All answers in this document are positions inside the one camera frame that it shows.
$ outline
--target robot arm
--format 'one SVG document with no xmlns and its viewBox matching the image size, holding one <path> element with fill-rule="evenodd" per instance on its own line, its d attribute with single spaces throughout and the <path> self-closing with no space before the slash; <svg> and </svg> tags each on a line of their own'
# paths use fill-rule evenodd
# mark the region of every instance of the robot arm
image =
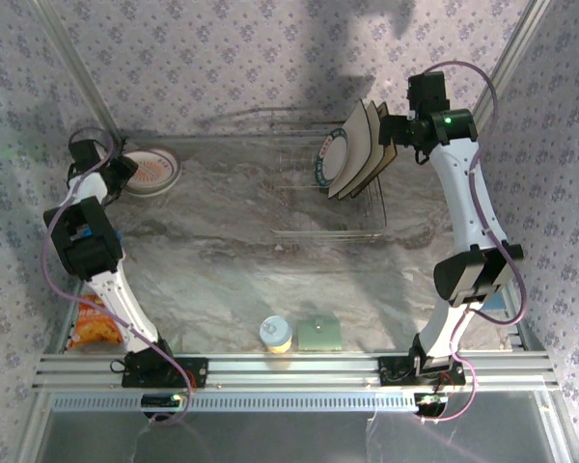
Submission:
<svg viewBox="0 0 579 463">
<path fill-rule="evenodd" d="M 69 171 L 69 195 L 75 197 L 57 223 L 52 241 L 61 263 L 98 295 L 105 308 L 117 315 L 171 355 L 167 343 L 148 320 L 124 276 L 124 251 L 109 223 L 104 204 L 117 199 L 128 180 L 137 171 L 137 164 L 123 156 L 112 159 L 99 172 L 87 176 L 74 193 L 79 175 L 106 155 L 97 142 L 84 140 L 69 146 L 74 163 Z M 44 213 L 49 224 L 58 208 Z M 158 368 L 164 361 L 147 344 L 119 325 L 127 354 L 126 368 L 139 371 Z"/>
<path fill-rule="evenodd" d="M 511 278 L 512 272 L 502 254 L 483 229 L 472 202 L 469 184 L 470 164 L 479 145 L 472 114 L 466 110 L 451 110 L 446 97 L 444 73 L 427 72 L 409 78 L 408 116 L 386 116 L 381 121 L 380 145 L 412 146 L 420 165 L 431 160 L 448 204 L 455 235 L 457 254 L 439 262 L 433 279 L 438 292 L 435 310 L 427 326 L 419 333 L 410 349 L 410 357 L 421 371 L 450 369 L 455 326 L 466 309 L 479 310 L 483 303 L 499 291 Z M 493 212 L 486 191 L 480 164 L 474 170 L 479 201 L 489 228 L 514 260 L 523 259 L 519 245 L 509 245 L 507 237 Z M 474 312 L 465 315 L 457 329 L 460 338 Z"/>
</svg>

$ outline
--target plate with orange pattern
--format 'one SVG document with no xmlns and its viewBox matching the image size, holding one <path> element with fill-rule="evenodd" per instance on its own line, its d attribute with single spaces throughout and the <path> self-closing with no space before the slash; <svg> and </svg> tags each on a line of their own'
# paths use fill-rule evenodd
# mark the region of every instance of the plate with orange pattern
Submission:
<svg viewBox="0 0 579 463">
<path fill-rule="evenodd" d="M 165 148 L 134 150 L 124 156 L 137 163 L 137 172 L 124 188 L 133 196 L 147 198 L 165 193 L 180 177 L 178 157 Z"/>
</svg>

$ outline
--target plate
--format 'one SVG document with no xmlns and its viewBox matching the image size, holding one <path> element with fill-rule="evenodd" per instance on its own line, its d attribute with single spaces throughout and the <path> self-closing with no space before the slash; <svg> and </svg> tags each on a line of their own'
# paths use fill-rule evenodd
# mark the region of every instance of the plate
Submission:
<svg viewBox="0 0 579 463">
<path fill-rule="evenodd" d="M 354 180 L 371 154 L 371 130 L 362 100 L 358 101 L 351 116 L 345 121 L 343 130 L 347 134 L 347 161 L 328 188 L 328 198 L 336 196 Z"/>
<path fill-rule="evenodd" d="M 326 137 L 316 157 L 316 183 L 327 188 L 341 173 L 347 161 L 347 133 L 336 128 Z"/>
<path fill-rule="evenodd" d="M 377 168 L 384 157 L 384 147 L 379 144 L 379 116 L 377 116 L 377 108 L 375 108 L 374 102 L 367 106 L 367 119 L 371 130 L 371 155 L 354 180 L 341 190 L 339 193 L 340 200 L 360 185 Z"/>
<path fill-rule="evenodd" d="M 137 172 L 124 191 L 140 198 L 160 195 L 176 184 L 180 177 L 178 157 L 164 148 L 146 148 L 126 152 L 124 156 L 137 163 Z"/>
</svg>

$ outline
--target dish rack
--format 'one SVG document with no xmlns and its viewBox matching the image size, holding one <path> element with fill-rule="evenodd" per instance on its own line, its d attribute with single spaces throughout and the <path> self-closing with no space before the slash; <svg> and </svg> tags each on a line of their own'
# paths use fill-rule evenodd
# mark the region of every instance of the dish rack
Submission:
<svg viewBox="0 0 579 463">
<path fill-rule="evenodd" d="M 386 230 L 386 206 L 379 177 L 356 198 L 328 199 L 315 180 L 315 160 L 326 135 L 343 123 L 273 120 L 270 124 L 270 180 L 276 200 L 272 233 L 284 244 L 371 242 Z"/>
</svg>

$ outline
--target patterned wallpaper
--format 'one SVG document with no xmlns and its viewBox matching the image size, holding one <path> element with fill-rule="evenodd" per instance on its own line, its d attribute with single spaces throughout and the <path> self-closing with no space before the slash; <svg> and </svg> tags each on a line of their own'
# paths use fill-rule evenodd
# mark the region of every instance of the patterned wallpaper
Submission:
<svg viewBox="0 0 579 463">
<path fill-rule="evenodd" d="M 41 215 L 63 198 L 68 135 L 89 119 L 26 3 L 0 1 L 0 461 L 14 449 L 38 357 L 64 319 L 39 268 Z M 65 285 L 64 271 L 56 275 Z"/>
<path fill-rule="evenodd" d="M 579 432 L 579 0 L 554 1 L 504 95 L 486 173 L 528 254 L 530 321 Z M 179 135 L 249 130 L 269 107 L 343 118 L 359 96 L 404 111 L 405 78 L 428 64 L 491 70 L 526 1 L 54 3 L 118 125 Z M 455 106 L 473 107 L 480 79 L 461 69 L 448 78 Z M 90 117 L 26 3 L 1 1 L 0 461 L 60 321 L 39 270 L 41 212 L 62 198 L 68 133 Z"/>
<path fill-rule="evenodd" d="M 579 0 L 554 3 L 502 95 L 484 171 L 579 435 Z"/>
<path fill-rule="evenodd" d="M 270 107 L 345 118 L 364 96 L 405 112 L 406 78 L 429 64 L 458 58 L 493 69 L 525 5 L 55 2 L 118 126 L 170 135 L 244 132 Z M 465 69 L 449 77 L 457 105 L 471 108 L 483 82 Z"/>
</svg>

